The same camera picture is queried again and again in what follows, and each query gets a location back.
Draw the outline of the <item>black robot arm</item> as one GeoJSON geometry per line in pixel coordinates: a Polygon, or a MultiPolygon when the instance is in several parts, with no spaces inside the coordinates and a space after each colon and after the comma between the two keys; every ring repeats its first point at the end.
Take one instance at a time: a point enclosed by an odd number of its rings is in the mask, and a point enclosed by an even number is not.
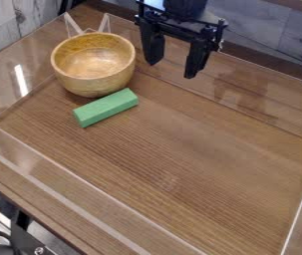
{"type": "Polygon", "coordinates": [[[155,65],[163,58],[164,37],[190,44],[183,76],[195,77],[204,68],[211,52],[222,45],[227,22],[207,11],[208,0],[136,0],[139,13],[135,24],[140,28],[144,58],[155,65]]]}

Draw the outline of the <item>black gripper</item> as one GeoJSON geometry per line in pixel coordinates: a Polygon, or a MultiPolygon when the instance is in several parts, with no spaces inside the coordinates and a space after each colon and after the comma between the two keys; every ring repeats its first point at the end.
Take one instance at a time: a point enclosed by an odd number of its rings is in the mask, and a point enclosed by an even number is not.
{"type": "Polygon", "coordinates": [[[194,39],[183,73],[187,79],[194,78],[204,68],[210,51],[219,50],[227,22],[207,11],[207,0],[136,0],[136,3],[136,23],[140,23],[144,58],[148,64],[155,65],[163,58],[162,32],[179,40],[194,39]]]}

